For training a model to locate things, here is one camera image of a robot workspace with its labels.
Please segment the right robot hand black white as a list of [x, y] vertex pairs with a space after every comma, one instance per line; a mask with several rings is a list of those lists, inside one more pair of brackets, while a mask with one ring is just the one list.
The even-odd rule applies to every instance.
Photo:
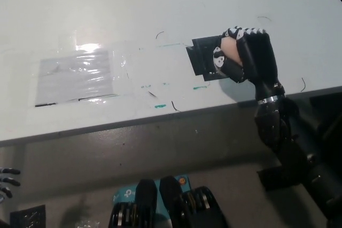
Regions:
[[228, 28], [213, 50], [216, 70], [236, 83], [250, 81], [259, 105], [284, 97], [268, 33], [261, 28]]

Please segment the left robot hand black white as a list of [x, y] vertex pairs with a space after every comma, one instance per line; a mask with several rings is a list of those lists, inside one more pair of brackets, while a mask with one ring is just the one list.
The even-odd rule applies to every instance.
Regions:
[[21, 186], [21, 183], [17, 180], [11, 177], [11, 175], [20, 175], [21, 171], [14, 168], [5, 168], [1, 167], [0, 169], [1, 173], [1, 203], [5, 200], [5, 198], [12, 198], [13, 194], [11, 192], [11, 189], [9, 188], [9, 185], [19, 187]]

